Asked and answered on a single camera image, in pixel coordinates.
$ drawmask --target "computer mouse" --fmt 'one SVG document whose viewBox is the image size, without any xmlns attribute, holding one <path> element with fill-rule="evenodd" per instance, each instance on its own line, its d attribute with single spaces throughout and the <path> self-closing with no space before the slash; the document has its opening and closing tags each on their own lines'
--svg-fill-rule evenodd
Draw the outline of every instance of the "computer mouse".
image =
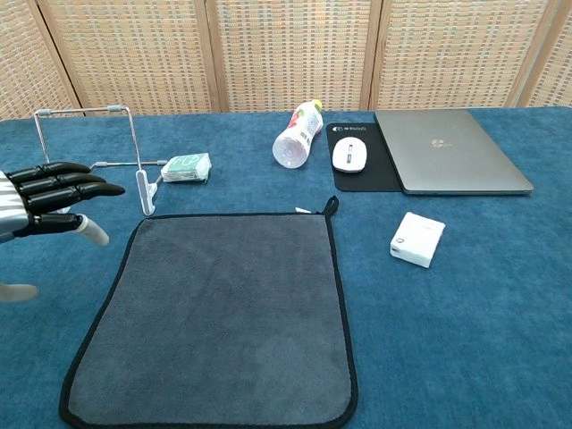
<svg viewBox="0 0 572 429">
<path fill-rule="evenodd" d="M 361 172 L 366 166 L 366 143 L 355 137 L 341 139 L 333 147 L 332 165 L 340 172 Z"/>
</svg>

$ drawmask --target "blue carpet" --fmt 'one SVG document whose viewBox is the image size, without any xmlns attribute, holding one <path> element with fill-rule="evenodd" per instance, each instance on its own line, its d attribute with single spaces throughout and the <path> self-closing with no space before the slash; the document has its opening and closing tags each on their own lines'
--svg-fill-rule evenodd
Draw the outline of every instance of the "blue carpet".
<svg viewBox="0 0 572 429">
<path fill-rule="evenodd" d="M 338 196 L 332 221 L 359 384 L 349 428 L 572 427 L 572 109 L 473 113 L 535 185 L 532 196 L 339 192 L 325 132 L 299 170 L 273 160 L 289 113 L 136 118 L 144 158 L 208 151 L 213 162 L 207 185 L 163 183 L 157 215 L 314 211 Z M 324 113 L 325 123 L 373 121 Z M 43 123 L 54 160 L 134 157 L 124 117 Z M 5 171 L 41 164 L 33 122 L 0 123 L 0 154 Z M 109 246 L 62 234 L 0 248 L 0 280 L 40 288 L 30 302 L 0 305 L 2 428 L 65 427 L 63 377 L 143 218 L 135 169 L 98 173 L 127 192 L 75 211 L 109 233 Z M 447 224 L 429 270 L 389 255 L 407 211 Z"/>
</svg>

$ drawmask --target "rattan panel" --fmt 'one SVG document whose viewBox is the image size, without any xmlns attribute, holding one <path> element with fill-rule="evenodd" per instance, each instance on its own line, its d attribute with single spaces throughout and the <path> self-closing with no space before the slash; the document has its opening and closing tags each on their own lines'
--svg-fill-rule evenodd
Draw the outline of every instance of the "rattan panel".
<svg viewBox="0 0 572 429">
<path fill-rule="evenodd" d="M 42 5 L 84 107 L 121 103 L 136 114 L 212 110 L 192 1 Z"/>
<path fill-rule="evenodd" d="M 572 11 L 528 104 L 572 105 Z"/>
<path fill-rule="evenodd" d="M 38 25 L 23 0 L 0 2 L 0 120 L 41 107 L 72 107 Z"/>
<path fill-rule="evenodd" d="M 358 109 L 369 13 L 359 0 L 217 1 L 230 110 L 291 110 L 314 97 Z"/>
<path fill-rule="evenodd" d="M 546 0 L 383 2 L 377 107 L 502 106 Z"/>
</svg>

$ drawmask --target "gray towel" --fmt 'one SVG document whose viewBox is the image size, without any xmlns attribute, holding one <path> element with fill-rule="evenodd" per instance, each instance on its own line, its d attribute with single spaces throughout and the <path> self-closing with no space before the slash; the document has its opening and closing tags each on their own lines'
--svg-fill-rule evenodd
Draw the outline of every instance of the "gray towel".
<svg viewBox="0 0 572 429">
<path fill-rule="evenodd" d="M 335 208 L 144 220 L 66 376 L 62 418 L 74 427 L 342 425 L 357 382 Z"/>
</svg>

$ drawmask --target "robotic hand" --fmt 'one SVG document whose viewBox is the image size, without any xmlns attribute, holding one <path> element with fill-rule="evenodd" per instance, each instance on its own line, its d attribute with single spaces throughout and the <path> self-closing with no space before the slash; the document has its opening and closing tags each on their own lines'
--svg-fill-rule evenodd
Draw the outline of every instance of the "robotic hand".
<svg viewBox="0 0 572 429">
<path fill-rule="evenodd" d="M 84 214 L 53 214 L 84 199 L 117 196 L 121 186 L 89 174 L 85 165 L 50 163 L 17 172 L 0 171 L 0 243 L 14 238 L 66 231 L 81 232 L 96 244 L 107 234 Z M 0 282 L 0 301 L 34 298 L 35 286 Z"/>
</svg>

